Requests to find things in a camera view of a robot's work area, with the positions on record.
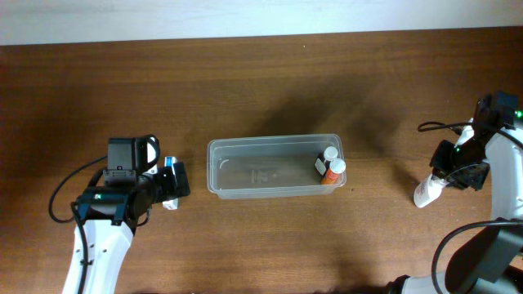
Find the white blue medicine box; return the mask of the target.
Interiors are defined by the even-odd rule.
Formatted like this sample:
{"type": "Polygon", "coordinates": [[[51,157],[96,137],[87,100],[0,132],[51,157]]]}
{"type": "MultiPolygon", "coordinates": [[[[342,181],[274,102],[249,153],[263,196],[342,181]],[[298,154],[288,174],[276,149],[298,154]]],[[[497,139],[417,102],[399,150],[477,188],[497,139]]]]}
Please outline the white blue medicine box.
{"type": "MultiPolygon", "coordinates": [[[[178,160],[174,156],[166,156],[164,158],[164,166],[170,167],[171,169],[174,169],[173,166],[177,162],[178,162],[178,160]]],[[[168,209],[168,210],[176,210],[178,208],[178,202],[179,202],[178,199],[171,199],[171,200],[163,201],[163,208],[168,209]]]]}

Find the white spray bottle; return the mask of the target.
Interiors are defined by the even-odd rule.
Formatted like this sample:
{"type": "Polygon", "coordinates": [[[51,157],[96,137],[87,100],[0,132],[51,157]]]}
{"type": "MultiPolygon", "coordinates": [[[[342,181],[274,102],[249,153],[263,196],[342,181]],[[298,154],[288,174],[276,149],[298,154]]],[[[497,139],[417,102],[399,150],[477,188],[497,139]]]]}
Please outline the white spray bottle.
{"type": "Polygon", "coordinates": [[[418,208],[423,208],[440,197],[448,181],[434,175],[429,175],[422,181],[413,193],[413,202],[418,208]]]}

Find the orange tube white cap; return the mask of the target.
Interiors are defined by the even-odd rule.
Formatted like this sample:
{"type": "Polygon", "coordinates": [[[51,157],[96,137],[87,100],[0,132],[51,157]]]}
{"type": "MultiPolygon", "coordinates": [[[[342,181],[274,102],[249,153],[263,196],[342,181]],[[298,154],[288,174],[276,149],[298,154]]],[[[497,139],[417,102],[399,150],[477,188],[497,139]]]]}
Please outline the orange tube white cap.
{"type": "Polygon", "coordinates": [[[322,185],[333,185],[339,176],[346,170],[346,163],[343,159],[336,158],[329,164],[329,169],[325,172],[321,181],[322,185]]]}

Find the dark bottle white cap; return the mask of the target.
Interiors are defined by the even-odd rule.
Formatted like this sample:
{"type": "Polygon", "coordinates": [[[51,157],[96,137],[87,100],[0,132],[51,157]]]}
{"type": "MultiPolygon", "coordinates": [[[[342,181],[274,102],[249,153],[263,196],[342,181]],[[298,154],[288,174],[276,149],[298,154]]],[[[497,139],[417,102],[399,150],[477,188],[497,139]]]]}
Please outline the dark bottle white cap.
{"type": "Polygon", "coordinates": [[[316,171],[324,176],[326,171],[329,169],[330,163],[337,159],[338,150],[333,146],[327,147],[324,151],[320,152],[315,160],[314,167],[316,171]]]}

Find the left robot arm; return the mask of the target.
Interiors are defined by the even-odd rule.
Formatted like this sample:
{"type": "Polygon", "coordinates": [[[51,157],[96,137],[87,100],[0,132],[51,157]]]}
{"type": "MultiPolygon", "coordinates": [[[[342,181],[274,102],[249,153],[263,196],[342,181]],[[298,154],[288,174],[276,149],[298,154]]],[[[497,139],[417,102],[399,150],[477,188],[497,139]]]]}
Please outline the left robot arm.
{"type": "Polygon", "coordinates": [[[114,292],[136,229],[148,222],[152,207],[176,210],[179,198],[190,194],[184,164],[161,158],[154,135],[111,138],[105,159],[106,167],[70,205],[74,251],[65,293],[114,292]]]}

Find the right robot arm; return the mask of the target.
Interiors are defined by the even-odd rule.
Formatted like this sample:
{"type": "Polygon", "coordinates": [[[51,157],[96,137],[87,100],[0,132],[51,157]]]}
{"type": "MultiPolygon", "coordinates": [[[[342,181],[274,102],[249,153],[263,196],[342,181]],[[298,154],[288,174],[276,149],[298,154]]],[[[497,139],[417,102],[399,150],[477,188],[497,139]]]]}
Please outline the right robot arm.
{"type": "Polygon", "coordinates": [[[425,277],[400,276],[385,293],[501,294],[522,291],[522,271],[512,261],[522,253],[522,110],[513,94],[497,91],[476,103],[466,122],[424,122],[418,131],[450,129],[434,152],[431,174],[413,194],[425,207],[445,188],[480,190],[491,180],[490,219],[463,225],[439,243],[425,277]]]}

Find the clear plastic container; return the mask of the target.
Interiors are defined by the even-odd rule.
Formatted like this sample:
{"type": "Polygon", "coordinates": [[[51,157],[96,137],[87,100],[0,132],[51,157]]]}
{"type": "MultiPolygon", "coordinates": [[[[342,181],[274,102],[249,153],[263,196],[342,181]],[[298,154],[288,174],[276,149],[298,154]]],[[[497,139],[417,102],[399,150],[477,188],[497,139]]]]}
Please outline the clear plastic container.
{"type": "Polygon", "coordinates": [[[347,175],[331,185],[321,183],[315,161],[330,146],[344,159],[336,134],[213,140],[207,151],[208,189],[225,200],[331,194],[346,184],[347,175]]]}

